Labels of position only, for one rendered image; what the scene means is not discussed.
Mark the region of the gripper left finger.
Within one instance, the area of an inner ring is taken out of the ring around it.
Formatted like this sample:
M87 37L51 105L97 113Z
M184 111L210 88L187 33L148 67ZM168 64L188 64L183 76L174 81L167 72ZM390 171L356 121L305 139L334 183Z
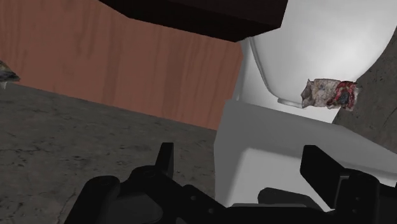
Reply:
M225 224L226 207L173 180L174 145L162 143L154 165L87 181L64 224Z

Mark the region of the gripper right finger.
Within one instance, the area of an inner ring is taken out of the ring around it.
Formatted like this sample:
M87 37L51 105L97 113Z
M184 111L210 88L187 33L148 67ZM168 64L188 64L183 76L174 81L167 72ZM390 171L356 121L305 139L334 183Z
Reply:
M397 224L397 185L345 168L315 145L303 147L300 174L340 224Z

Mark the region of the white toilet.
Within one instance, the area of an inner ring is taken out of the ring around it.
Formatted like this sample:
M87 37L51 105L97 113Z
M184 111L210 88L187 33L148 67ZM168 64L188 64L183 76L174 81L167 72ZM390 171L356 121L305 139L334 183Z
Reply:
M244 59L214 142L215 198L255 203L278 188L326 203L299 172L315 144L346 167L397 184L397 154L335 125L336 109L301 106L309 80L356 81L397 28L397 0L288 0L282 25L242 41Z

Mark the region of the crumpled white and red wrapper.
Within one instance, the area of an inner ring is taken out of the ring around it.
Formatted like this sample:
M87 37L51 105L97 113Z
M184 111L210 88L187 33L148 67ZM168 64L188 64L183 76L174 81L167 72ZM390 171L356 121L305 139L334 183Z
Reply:
M301 93L302 108L308 106L353 111L361 88L353 81L334 79L307 80Z

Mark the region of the grey crumpled object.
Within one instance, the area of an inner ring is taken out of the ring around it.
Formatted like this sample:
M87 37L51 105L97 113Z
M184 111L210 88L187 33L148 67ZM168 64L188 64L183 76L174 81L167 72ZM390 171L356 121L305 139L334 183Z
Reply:
M20 77L10 67L0 60L0 87L6 89L8 82L20 81Z

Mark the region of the dark robot stand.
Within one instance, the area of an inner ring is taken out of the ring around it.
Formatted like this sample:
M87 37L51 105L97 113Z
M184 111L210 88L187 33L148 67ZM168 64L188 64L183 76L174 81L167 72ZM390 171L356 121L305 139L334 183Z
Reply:
M288 0L99 0L128 18L230 42L282 25Z

